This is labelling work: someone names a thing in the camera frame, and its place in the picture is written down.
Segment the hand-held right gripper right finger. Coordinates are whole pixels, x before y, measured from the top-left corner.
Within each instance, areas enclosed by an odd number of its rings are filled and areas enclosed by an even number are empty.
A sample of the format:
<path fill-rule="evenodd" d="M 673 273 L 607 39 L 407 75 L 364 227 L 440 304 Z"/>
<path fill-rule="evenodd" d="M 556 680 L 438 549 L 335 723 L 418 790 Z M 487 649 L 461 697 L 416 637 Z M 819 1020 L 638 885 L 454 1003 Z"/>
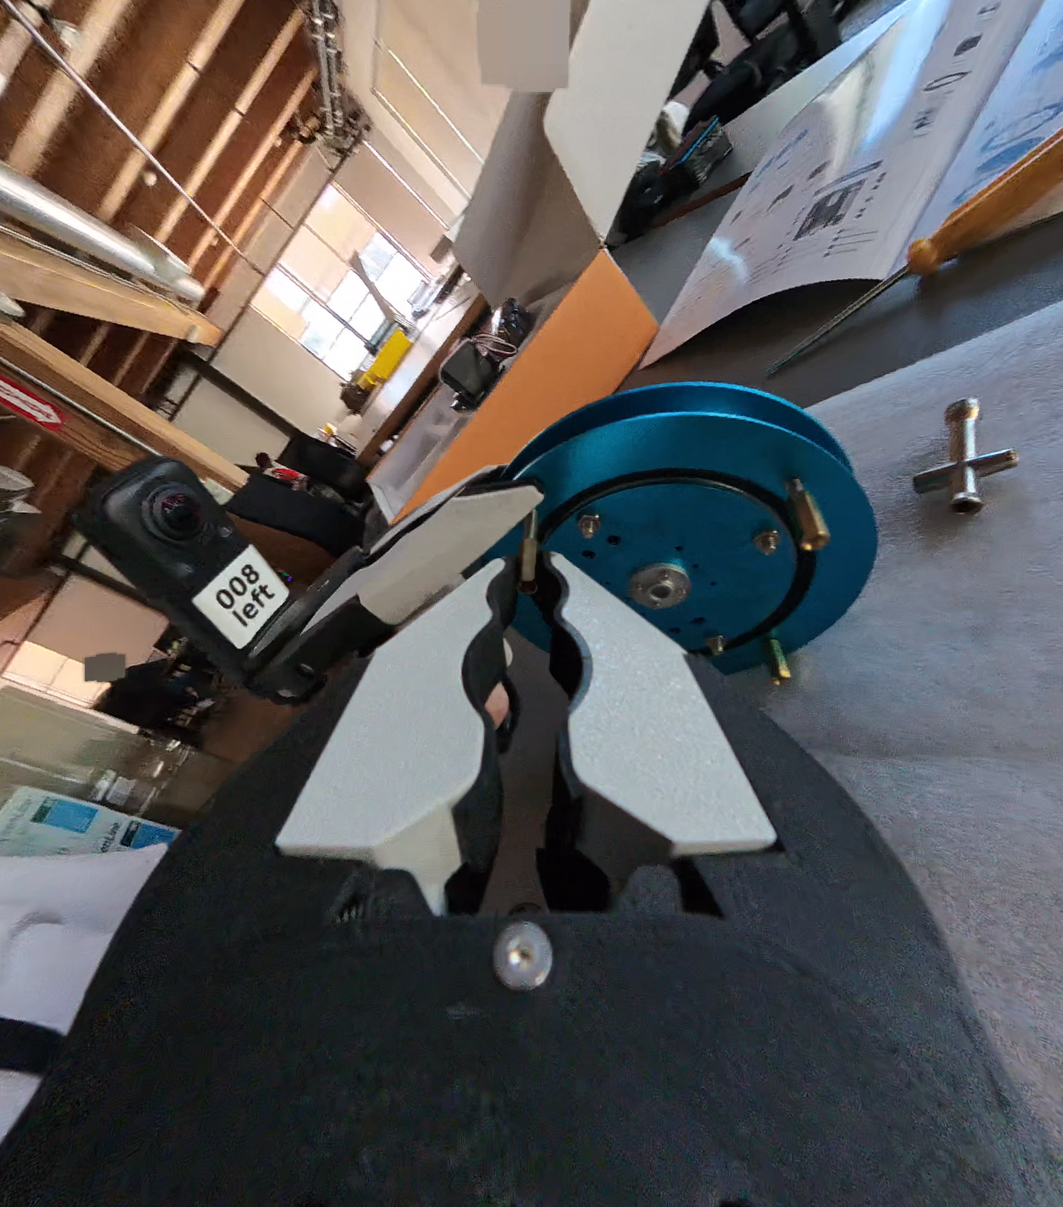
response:
<path fill-rule="evenodd" d="M 537 606 L 568 697 L 537 854 L 554 913 L 605 913 L 645 868 L 778 846 L 690 658 L 557 553 Z"/>

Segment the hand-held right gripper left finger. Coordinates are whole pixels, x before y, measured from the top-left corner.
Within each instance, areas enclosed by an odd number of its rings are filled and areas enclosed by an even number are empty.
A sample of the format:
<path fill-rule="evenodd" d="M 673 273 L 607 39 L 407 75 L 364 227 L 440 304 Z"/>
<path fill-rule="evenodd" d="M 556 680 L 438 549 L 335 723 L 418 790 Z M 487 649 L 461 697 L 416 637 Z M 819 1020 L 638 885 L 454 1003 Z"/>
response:
<path fill-rule="evenodd" d="M 518 594 L 514 563 L 493 559 L 371 656 L 282 825 L 282 858 L 402 873 L 431 915 L 481 913 L 504 828 L 499 756 L 519 716 Z M 485 713 L 499 684 L 512 706 L 500 728 Z"/>

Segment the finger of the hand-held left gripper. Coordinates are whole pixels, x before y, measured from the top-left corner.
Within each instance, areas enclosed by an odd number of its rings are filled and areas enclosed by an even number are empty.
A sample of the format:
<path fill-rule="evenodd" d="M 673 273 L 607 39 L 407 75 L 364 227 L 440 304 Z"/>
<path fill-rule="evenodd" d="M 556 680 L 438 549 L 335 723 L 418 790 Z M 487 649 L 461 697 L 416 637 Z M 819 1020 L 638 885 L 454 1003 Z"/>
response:
<path fill-rule="evenodd" d="M 538 484 L 464 484 L 395 525 L 357 577 L 357 599 L 402 627 L 523 525 L 543 503 Z"/>

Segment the blue round base plate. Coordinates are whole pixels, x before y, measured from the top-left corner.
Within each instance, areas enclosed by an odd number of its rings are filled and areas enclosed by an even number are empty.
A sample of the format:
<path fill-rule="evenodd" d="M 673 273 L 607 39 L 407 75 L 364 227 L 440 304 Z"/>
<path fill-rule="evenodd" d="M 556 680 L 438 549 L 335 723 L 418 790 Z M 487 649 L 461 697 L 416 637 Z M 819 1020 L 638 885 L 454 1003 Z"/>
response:
<path fill-rule="evenodd" d="M 590 404 L 507 466 L 533 480 L 540 551 L 580 566 L 724 675 L 767 666 L 824 635 L 871 582 L 879 532 L 838 439 L 771 394 L 654 385 Z M 788 499 L 800 478 L 831 532 L 802 553 Z"/>

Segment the metal socket wrench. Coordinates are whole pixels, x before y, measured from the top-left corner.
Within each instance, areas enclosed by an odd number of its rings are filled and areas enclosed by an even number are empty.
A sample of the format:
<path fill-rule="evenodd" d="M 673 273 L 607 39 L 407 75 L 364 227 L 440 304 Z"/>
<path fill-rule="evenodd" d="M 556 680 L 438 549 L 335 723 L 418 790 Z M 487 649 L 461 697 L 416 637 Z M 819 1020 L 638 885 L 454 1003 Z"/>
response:
<path fill-rule="evenodd" d="M 986 506 L 981 484 L 986 478 L 1017 470 L 1021 458 L 1014 449 L 979 452 L 978 427 L 981 404 L 976 397 L 953 402 L 945 413 L 948 430 L 947 465 L 922 471 L 914 478 L 917 496 L 945 492 L 950 511 L 976 516 Z"/>

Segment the yellow handled screwdriver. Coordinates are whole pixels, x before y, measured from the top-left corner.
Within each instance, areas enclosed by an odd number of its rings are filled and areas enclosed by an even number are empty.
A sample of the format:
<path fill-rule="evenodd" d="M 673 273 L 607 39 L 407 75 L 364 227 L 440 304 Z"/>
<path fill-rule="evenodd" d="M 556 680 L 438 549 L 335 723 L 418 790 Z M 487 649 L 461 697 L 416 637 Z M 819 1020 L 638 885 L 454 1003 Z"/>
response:
<path fill-rule="evenodd" d="M 943 225 L 926 239 L 916 240 L 905 254 L 898 271 L 874 285 L 869 294 L 838 313 L 792 352 L 771 365 L 767 377 L 809 354 L 826 340 L 838 327 L 854 318 L 905 278 L 936 277 L 948 263 L 962 254 L 991 242 L 1028 211 L 1063 185 L 1063 128 L 1048 140 L 1038 144 L 1017 165 L 981 189 L 967 202 L 957 208 Z"/>

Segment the dark grey desk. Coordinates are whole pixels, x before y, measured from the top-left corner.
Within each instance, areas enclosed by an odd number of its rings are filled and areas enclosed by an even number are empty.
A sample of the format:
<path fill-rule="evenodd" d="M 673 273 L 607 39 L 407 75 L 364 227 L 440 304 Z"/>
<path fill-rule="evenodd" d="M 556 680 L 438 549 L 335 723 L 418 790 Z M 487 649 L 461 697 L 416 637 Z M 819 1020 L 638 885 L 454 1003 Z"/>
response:
<path fill-rule="evenodd" d="M 681 284 L 666 287 L 654 304 L 662 311 L 661 325 L 733 201 L 724 201 L 716 220 L 707 220 L 712 232 L 704 230 L 685 252 Z M 655 365 L 640 365 L 624 389 L 726 382 L 802 408 L 819 404 L 1063 299 L 1063 211 L 979 246 L 936 277 L 902 280 L 809 354 L 776 377 L 766 375 L 871 284 L 838 280 L 757 301 Z"/>

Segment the black servo motor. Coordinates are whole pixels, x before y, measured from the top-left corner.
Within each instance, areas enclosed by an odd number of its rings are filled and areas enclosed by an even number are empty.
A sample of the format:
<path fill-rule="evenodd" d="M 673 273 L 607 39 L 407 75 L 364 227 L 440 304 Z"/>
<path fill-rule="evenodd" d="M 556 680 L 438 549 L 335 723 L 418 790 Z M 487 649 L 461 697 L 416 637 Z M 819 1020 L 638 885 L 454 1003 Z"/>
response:
<path fill-rule="evenodd" d="M 499 382 L 500 365 L 476 340 L 461 340 L 442 363 L 438 380 L 452 394 L 452 409 L 473 415 Z"/>

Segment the yellow storage bin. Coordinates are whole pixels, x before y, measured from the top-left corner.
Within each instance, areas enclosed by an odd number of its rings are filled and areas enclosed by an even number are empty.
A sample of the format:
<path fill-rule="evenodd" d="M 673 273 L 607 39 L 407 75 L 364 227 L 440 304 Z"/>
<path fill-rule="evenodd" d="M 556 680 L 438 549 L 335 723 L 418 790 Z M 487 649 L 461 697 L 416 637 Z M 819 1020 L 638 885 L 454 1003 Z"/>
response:
<path fill-rule="evenodd" d="M 413 347 L 414 340 L 411 340 L 404 328 L 397 327 L 378 349 L 373 361 L 364 370 L 357 371 L 354 384 L 366 394 L 388 384 Z"/>

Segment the orange cardboard box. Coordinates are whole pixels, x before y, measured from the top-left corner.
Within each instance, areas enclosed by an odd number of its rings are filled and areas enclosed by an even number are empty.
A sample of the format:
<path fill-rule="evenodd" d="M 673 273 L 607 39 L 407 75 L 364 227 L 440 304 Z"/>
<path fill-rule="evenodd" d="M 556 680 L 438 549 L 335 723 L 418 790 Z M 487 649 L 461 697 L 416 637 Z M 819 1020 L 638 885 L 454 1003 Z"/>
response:
<path fill-rule="evenodd" d="M 607 249 L 707 2 L 562 2 L 568 77 L 511 92 L 454 251 L 488 304 L 537 325 L 475 416 L 418 452 L 411 421 L 371 475 L 388 520 L 506 465 L 624 382 L 659 321 Z"/>

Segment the small paned window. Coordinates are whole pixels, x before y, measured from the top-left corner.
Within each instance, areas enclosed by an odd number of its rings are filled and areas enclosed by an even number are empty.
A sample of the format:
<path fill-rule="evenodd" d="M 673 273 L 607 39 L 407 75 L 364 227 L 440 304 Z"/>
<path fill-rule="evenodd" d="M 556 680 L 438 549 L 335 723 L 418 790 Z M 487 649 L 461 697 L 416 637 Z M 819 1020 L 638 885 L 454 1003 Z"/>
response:
<path fill-rule="evenodd" d="M 254 296 L 252 309 L 349 380 L 373 363 L 397 320 L 414 320 L 430 287 L 425 268 L 332 185 Z"/>

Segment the white foam sheet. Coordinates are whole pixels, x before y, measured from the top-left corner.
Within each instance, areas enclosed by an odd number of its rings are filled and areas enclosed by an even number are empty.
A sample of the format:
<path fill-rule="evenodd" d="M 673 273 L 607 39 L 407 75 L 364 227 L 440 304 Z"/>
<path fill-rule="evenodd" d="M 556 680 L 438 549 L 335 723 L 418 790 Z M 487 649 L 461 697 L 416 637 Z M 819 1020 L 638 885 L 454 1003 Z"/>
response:
<path fill-rule="evenodd" d="M 914 490 L 967 397 L 1021 458 L 976 516 Z M 623 947 L 552 927 L 511 1206 L 1063 1206 L 1063 301 L 817 413 L 883 563 L 797 689 L 721 699 L 785 854 Z"/>

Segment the black blue product box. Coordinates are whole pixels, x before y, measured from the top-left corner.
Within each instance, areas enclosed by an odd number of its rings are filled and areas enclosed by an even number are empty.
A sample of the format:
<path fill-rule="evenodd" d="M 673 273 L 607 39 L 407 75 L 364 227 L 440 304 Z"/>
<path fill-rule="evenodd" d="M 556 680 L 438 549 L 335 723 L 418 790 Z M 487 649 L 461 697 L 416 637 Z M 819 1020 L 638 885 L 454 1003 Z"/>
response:
<path fill-rule="evenodd" d="M 731 154 L 733 144 L 724 123 L 714 116 L 690 130 L 674 156 L 661 168 L 661 175 L 690 182 L 693 189 L 699 189 Z"/>

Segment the printed instruction manual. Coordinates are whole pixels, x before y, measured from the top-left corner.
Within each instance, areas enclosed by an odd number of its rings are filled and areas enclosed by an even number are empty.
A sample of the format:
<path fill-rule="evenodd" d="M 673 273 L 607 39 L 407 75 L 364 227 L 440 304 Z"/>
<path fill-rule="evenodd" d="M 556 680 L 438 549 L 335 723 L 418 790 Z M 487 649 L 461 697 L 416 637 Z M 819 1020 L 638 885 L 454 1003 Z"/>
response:
<path fill-rule="evenodd" d="M 643 368 L 793 289 L 898 273 L 1063 130 L 1063 2 L 905 2 L 759 161 Z M 1063 184 L 1002 228 L 1063 213 Z"/>

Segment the smooth silver ceiling duct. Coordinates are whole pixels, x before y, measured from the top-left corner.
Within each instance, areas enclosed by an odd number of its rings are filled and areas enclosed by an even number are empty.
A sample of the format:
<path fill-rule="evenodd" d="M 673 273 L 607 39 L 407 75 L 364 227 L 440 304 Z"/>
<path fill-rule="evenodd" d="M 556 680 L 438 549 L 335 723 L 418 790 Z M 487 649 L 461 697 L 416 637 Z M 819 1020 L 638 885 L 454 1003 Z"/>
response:
<path fill-rule="evenodd" d="M 121 234 L 87 211 L 40 187 L 0 161 L 0 218 L 46 235 L 66 249 L 94 258 L 135 280 L 147 282 L 197 308 L 206 289 L 192 270 L 159 240 L 133 228 Z"/>

